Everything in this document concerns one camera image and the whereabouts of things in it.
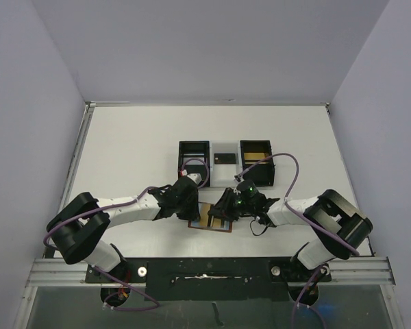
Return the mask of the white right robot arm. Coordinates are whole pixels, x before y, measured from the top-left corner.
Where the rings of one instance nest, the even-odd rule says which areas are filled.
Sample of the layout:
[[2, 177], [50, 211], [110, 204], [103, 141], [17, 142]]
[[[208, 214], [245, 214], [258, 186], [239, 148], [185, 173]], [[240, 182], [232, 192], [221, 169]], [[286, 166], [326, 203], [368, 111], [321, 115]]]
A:
[[226, 221], [251, 217], [272, 228], [310, 226], [316, 238], [304, 244], [291, 263], [292, 274], [299, 280], [307, 280], [318, 266], [332, 259], [356, 256], [373, 230], [370, 219], [333, 189], [309, 199], [269, 198], [252, 180], [226, 188], [208, 214]]

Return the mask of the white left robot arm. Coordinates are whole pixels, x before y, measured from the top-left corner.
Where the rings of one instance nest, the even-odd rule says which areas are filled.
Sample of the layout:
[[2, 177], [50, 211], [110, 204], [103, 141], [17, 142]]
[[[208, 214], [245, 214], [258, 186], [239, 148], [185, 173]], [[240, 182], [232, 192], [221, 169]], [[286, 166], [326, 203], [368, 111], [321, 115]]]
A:
[[105, 231], [173, 215], [183, 220], [198, 219], [200, 181], [199, 174], [188, 174], [172, 185], [151, 186], [137, 196], [117, 199], [80, 193], [48, 223], [43, 243], [58, 250], [67, 264], [84, 261], [100, 269], [109, 281], [119, 281], [125, 275], [125, 260], [113, 244], [102, 241]]

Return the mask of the black white card sorting tray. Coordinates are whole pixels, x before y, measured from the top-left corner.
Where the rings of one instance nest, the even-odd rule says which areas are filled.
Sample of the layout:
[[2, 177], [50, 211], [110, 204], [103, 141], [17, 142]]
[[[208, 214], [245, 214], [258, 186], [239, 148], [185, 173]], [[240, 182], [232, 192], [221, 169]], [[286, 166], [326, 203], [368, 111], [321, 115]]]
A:
[[[178, 173], [198, 173], [204, 188], [225, 188], [242, 179], [253, 180], [257, 187], [272, 187], [275, 181], [275, 164], [272, 158], [245, 162], [245, 152], [264, 152], [273, 155], [268, 140], [239, 141], [180, 141], [178, 148]], [[215, 153], [236, 154], [236, 164], [215, 164]]]

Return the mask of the brown leather card holder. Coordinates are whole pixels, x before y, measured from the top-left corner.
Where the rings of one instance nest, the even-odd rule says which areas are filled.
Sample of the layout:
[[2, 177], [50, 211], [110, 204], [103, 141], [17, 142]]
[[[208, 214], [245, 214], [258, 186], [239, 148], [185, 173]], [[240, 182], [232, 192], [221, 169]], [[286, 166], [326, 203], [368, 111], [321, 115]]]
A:
[[200, 217], [196, 221], [189, 221], [188, 227], [197, 230], [207, 230], [212, 232], [232, 232], [232, 222], [219, 219], [208, 214], [211, 209], [212, 204], [200, 202], [199, 203], [199, 214]]

